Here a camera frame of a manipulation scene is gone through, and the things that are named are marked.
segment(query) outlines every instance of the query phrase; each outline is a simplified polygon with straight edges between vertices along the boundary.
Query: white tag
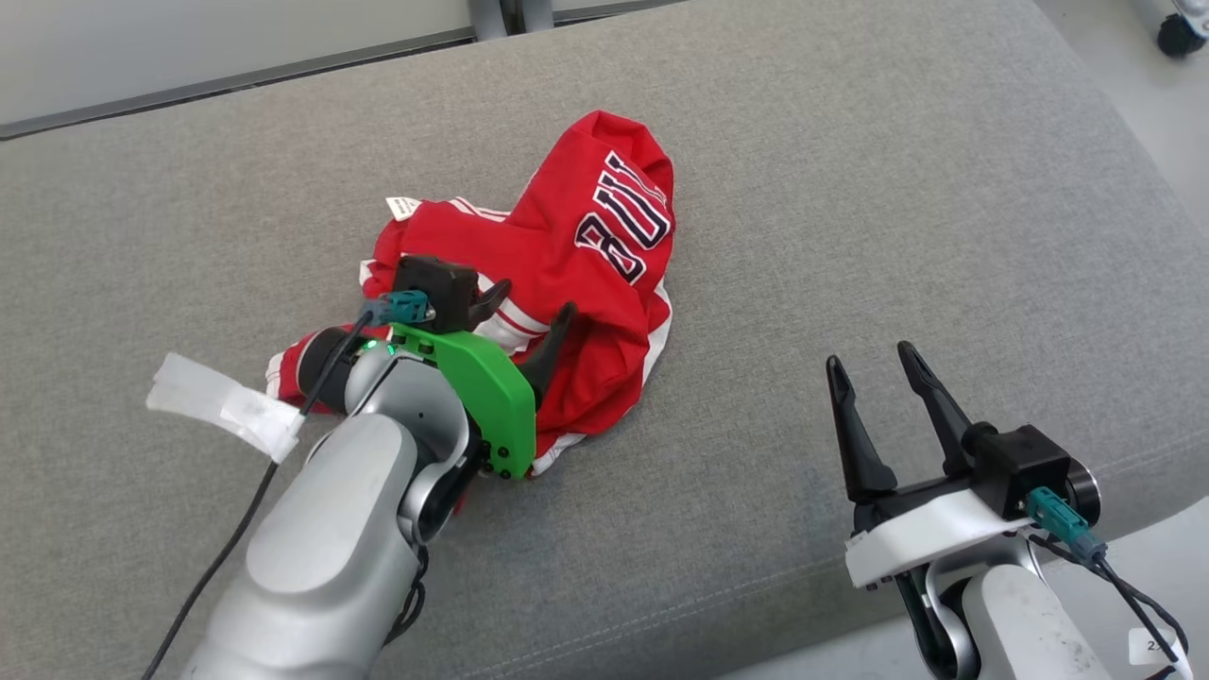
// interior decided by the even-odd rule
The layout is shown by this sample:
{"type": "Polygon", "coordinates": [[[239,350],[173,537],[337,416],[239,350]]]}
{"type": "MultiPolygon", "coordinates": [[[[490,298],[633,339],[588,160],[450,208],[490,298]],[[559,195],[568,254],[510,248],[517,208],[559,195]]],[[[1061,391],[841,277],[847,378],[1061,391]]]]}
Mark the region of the white tag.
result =
{"type": "MultiPolygon", "coordinates": [[[[1172,651],[1176,656],[1184,656],[1180,641],[1175,638],[1175,632],[1168,628],[1159,628],[1158,634],[1172,645],[1172,651]]],[[[1129,629],[1129,664],[1130,665],[1165,665],[1170,663],[1163,647],[1150,636],[1150,630],[1145,628],[1129,629]]]]}
{"type": "Polygon", "coordinates": [[[216,425],[276,462],[297,444],[299,409],[249,390],[221,373],[169,352],[155,374],[147,408],[216,425]]]}
{"type": "Polygon", "coordinates": [[[420,207],[420,201],[415,198],[407,198],[406,196],[394,196],[386,200],[386,204],[391,206],[391,214],[394,219],[403,221],[411,215],[416,214],[416,208],[420,207]]]}

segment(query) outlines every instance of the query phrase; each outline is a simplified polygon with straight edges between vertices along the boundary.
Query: label sticker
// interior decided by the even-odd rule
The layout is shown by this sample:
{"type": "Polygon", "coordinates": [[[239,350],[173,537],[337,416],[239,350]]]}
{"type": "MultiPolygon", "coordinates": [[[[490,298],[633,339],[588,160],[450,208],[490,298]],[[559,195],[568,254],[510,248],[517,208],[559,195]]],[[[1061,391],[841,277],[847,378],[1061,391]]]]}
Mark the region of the label sticker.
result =
{"type": "MultiPolygon", "coordinates": [[[[1175,632],[1169,628],[1159,628],[1158,634],[1163,636],[1169,645],[1172,645],[1172,651],[1180,656],[1180,642],[1175,638],[1175,632]]],[[[1150,636],[1150,630],[1145,628],[1132,628],[1129,630],[1129,664],[1130,665],[1156,665],[1167,664],[1167,655],[1163,653],[1163,647],[1150,636]]]]}
{"type": "Polygon", "coordinates": [[[407,198],[406,196],[394,196],[387,198],[386,204],[391,207],[391,214],[394,215],[394,219],[403,221],[416,214],[416,208],[420,207],[420,201],[407,198]]]}

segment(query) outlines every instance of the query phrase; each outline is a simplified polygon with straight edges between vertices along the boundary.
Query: red jersey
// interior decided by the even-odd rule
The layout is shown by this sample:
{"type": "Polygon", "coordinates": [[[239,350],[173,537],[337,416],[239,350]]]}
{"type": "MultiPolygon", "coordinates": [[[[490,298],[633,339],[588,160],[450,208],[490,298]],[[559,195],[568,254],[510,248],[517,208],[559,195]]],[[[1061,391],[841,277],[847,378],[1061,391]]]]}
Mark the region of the red jersey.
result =
{"type": "MultiPolygon", "coordinates": [[[[404,254],[474,267],[480,292],[509,278],[508,300],[475,333],[517,362],[562,305],[575,302],[579,315],[537,415],[533,474],[637,403],[671,327],[664,271],[676,231],[672,165],[644,126],[604,111],[584,116],[554,145],[511,212],[463,198],[388,202],[397,219],[361,267],[368,298],[392,290],[404,254]]],[[[271,396],[301,397],[296,370],[306,340],[273,358],[271,396]]]]}

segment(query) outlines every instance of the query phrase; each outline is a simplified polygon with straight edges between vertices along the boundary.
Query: gray couch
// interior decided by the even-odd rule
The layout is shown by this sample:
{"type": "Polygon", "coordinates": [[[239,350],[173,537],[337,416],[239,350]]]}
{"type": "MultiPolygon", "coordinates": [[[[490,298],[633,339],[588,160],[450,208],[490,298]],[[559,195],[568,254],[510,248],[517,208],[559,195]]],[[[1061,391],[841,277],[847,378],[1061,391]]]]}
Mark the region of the gray couch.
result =
{"type": "Polygon", "coordinates": [[[135,676],[243,512],[264,459],[144,409],[166,352],[262,385],[355,315],[384,196],[507,207],[594,108],[676,163],[670,344],[475,485],[375,678],[701,678],[899,611],[843,566],[832,352],[901,482],[941,460],[910,339],[1097,472],[1106,536],[1205,494],[1209,243],[1036,7],[693,0],[0,145],[0,676],[135,676]]]}

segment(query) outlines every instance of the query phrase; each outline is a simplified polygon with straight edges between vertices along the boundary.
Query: clothing tag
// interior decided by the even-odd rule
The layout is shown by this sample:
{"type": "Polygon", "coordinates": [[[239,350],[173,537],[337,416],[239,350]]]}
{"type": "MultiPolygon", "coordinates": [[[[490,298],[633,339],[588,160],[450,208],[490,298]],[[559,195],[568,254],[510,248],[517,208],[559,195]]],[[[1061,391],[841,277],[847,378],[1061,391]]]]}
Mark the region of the clothing tag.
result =
{"type": "Polygon", "coordinates": [[[395,196],[387,198],[386,204],[391,206],[391,214],[394,215],[394,219],[403,221],[416,214],[416,208],[420,207],[420,201],[407,198],[406,196],[395,196]]]}
{"type": "Polygon", "coordinates": [[[155,374],[147,408],[216,425],[282,462],[297,444],[299,409],[169,352],[155,374]]]}

